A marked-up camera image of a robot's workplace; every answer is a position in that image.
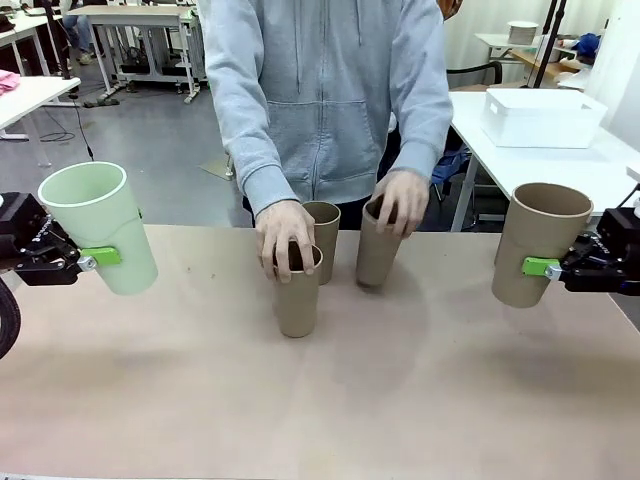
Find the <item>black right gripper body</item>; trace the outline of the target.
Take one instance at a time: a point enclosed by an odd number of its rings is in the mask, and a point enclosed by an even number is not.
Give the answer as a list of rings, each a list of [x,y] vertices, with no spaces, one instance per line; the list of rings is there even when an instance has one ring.
[[[599,224],[602,245],[608,251],[604,271],[617,282],[617,292],[639,295],[639,218],[633,208],[607,209]]]

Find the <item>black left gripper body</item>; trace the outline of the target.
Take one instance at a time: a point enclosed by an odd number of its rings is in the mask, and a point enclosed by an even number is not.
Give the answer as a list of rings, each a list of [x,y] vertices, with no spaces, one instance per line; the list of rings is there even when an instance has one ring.
[[[1,269],[19,274],[52,274],[52,219],[29,193],[1,194]]]

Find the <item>person left hand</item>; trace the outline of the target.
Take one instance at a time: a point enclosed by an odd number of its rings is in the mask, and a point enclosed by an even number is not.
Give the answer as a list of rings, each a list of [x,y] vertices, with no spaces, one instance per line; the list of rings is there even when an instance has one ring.
[[[391,228],[396,237],[408,238],[422,222],[429,202],[429,180],[413,171],[392,170],[377,185],[372,196],[383,198],[376,230]]]

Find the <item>person right hand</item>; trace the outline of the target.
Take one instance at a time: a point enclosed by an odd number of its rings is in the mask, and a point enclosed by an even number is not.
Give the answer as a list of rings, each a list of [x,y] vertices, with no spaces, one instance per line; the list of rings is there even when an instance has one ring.
[[[266,207],[255,217],[255,230],[258,259],[269,279],[291,280],[291,242],[298,246],[303,271],[307,275],[314,272],[314,220],[299,202],[283,200]]]

